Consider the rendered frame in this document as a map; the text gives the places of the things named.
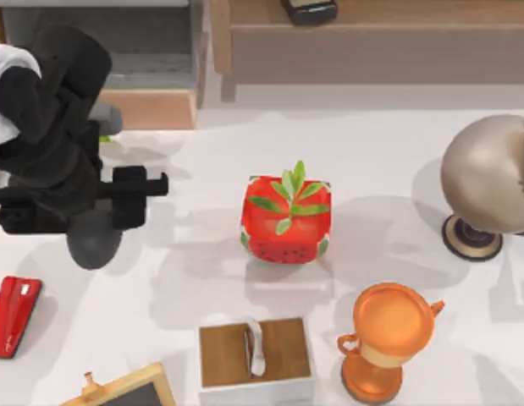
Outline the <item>white tissue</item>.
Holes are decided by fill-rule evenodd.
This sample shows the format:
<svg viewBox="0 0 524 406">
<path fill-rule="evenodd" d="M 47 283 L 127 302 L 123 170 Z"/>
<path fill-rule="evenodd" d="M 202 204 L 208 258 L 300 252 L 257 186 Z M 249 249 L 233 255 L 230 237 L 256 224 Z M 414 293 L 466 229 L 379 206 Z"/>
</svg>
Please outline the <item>white tissue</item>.
<svg viewBox="0 0 524 406">
<path fill-rule="evenodd" d="M 262 349 L 262 328 L 260 324 L 246 318 L 244 331 L 245 362 L 249 377 L 261 377 L 266 370 L 266 360 Z"/>
</svg>

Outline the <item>wooden topped white tissue box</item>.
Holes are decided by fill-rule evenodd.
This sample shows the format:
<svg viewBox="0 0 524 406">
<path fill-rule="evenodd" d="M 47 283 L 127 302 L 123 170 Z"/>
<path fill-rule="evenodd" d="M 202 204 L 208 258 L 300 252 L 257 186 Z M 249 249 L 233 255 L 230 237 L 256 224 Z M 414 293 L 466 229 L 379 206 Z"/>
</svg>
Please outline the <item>wooden topped white tissue box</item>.
<svg viewBox="0 0 524 406">
<path fill-rule="evenodd" d="M 266 370 L 261 377 L 249 377 L 246 318 L 199 328 L 200 405 L 314 406 L 313 357 L 303 319 L 257 321 Z"/>
</svg>

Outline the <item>wooden open shelf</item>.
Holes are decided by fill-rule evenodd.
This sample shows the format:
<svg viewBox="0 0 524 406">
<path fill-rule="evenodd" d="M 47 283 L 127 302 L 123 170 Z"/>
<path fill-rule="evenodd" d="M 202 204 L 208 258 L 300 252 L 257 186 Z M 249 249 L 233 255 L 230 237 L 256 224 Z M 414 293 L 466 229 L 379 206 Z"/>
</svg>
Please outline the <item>wooden open shelf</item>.
<svg viewBox="0 0 524 406">
<path fill-rule="evenodd" d="M 295 25 L 284 2 L 208 0 L 223 93 L 249 85 L 524 84 L 524 0 L 336 0 Z"/>
</svg>

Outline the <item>grey drawer inside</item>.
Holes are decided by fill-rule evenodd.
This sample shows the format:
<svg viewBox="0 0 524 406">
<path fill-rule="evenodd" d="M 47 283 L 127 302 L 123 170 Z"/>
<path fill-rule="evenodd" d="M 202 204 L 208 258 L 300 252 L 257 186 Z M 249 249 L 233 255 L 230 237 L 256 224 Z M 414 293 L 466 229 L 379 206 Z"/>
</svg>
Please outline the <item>grey drawer inside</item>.
<svg viewBox="0 0 524 406">
<path fill-rule="evenodd" d="M 48 25 L 82 30 L 112 57 L 109 90 L 195 87 L 199 16 L 189 1 L 182 7 L 6 7 L 3 23 L 8 42 L 23 47 Z"/>
</svg>

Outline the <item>red watermelon plant pot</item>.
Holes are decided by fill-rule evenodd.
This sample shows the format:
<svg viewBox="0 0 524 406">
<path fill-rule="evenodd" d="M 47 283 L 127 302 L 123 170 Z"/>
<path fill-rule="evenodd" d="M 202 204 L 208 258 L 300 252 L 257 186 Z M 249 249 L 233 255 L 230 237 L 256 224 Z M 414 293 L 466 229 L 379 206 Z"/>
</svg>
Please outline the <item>red watermelon plant pot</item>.
<svg viewBox="0 0 524 406">
<path fill-rule="evenodd" d="M 302 265 L 324 255 L 330 239 L 330 184 L 306 178 L 298 161 L 281 176 L 252 176 L 245 191 L 241 243 L 256 258 Z"/>
</svg>

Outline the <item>tan round trophy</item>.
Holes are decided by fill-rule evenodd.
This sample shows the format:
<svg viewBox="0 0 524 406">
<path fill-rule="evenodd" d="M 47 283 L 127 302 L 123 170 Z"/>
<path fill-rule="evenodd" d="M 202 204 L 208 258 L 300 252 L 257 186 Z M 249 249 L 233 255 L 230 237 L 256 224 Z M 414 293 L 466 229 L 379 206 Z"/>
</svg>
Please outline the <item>tan round trophy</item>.
<svg viewBox="0 0 524 406">
<path fill-rule="evenodd" d="M 488 261 L 506 234 L 524 234 L 524 116 L 480 118 L 460 131 L 440 167 L 452 213 L 441 235 L 453 254 Z"/>
</svg>

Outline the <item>dark grey rounded box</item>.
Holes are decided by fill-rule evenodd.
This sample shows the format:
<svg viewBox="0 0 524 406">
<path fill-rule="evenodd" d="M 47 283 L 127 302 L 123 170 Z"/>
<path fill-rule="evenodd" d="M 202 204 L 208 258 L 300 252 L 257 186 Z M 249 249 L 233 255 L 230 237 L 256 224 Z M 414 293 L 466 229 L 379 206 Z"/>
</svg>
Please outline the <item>dark grey rounded box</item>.
<svg viewBox="0 0 524 406">
<path fill-rule="evenodd" d="M 123 232 L 113 227 L 107 211 L 88 211 L 76 216 L 66 233 L 69 253 L 85 270 L 97 270 L 109 263 L 117 253 Z"/>
</svg>

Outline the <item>orange trophy cup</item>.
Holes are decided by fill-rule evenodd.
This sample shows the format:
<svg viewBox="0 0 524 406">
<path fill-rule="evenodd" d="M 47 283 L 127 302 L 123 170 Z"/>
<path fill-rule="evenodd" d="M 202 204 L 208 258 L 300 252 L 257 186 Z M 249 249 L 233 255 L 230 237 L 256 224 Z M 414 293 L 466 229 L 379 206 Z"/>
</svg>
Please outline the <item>orange trophy cup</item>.
<svg viewBox="0 0 524 406">
<path fill-rule="evenodd" d="M 367 405 L 391 402 L 403 381 L 403 364 L 427 346 L 443 308 L 444 301 L 429 304 L 399 283 L 365 289 L 352 310 L 356 331 L 337 338 L 347 392 Z"/>
</svg>

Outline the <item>red stapler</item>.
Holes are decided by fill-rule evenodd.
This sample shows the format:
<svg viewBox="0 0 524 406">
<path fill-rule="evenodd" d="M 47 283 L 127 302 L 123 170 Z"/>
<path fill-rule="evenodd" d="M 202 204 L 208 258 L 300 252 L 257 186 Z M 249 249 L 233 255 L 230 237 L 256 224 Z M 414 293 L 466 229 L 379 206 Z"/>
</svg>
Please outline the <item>red stapler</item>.
<svg viewBox="0 0 524 406">
<path fill-rule="evenodd" d="M 0 285 L 0 359 L 12 359 L 36 306 L 42 281 L 6 276 Z"/>
</svg>

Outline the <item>pale wooden drawer front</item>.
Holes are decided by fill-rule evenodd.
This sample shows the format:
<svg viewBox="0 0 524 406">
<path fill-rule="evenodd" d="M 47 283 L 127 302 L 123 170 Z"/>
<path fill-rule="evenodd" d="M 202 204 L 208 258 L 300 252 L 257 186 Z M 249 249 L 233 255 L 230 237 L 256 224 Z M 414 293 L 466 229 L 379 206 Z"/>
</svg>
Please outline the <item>pale wooden drawer front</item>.
<svg viewBox="0 0 524 406">
<path fill-rule="evenodd" d="M 197 92 L 189 89 L 104 90 L 100 102 L 122 113 L 126 130 L 187 130 L 196 127 Z"/>
</svg>

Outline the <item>wooden framed blackboard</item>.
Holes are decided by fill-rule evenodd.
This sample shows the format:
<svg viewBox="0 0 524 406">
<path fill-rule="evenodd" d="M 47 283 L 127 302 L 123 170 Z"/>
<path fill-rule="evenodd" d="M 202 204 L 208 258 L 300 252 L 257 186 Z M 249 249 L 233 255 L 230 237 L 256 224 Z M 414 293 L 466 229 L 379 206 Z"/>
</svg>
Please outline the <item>wooden framed blackboard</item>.
<svg viewBox="0 0 524 406">
<path fill-rule="evenodd" d="M 59 406 L 176 406 L 163 364 L 156 362 L 106 384 L 85 373 L 81 395 Z"/>
</svg>

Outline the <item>black device on shelf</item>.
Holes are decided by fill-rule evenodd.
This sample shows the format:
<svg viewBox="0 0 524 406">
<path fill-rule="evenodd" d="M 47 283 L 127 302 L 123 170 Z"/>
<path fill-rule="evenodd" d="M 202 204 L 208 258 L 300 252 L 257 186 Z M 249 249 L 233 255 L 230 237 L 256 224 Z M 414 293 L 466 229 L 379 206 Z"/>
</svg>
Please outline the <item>black device on shelf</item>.
<svg viewBox="0 0 524 406">
<path fill-rule="evenodd" d="M 280 0 L 290 22 L 296 26 L 323 25 L 336 19 L 336 0 Z"/>
</svg>

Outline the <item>pale grey rounded box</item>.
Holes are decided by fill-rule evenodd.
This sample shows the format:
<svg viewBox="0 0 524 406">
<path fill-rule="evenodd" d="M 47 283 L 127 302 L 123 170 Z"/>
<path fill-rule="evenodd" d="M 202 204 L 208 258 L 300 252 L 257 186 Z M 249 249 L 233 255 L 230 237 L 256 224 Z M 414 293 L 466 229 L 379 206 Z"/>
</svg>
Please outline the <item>pale grey rounded box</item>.
<svg viewBox="0 0 524 406">
<path fill-rule="evenodd" d="M 98 122 L 100 136 L 114 136 L 123 129 L 121 111 L 104 101 L 97 102 L 91 109 L 89 119 Z"/>
</svg>

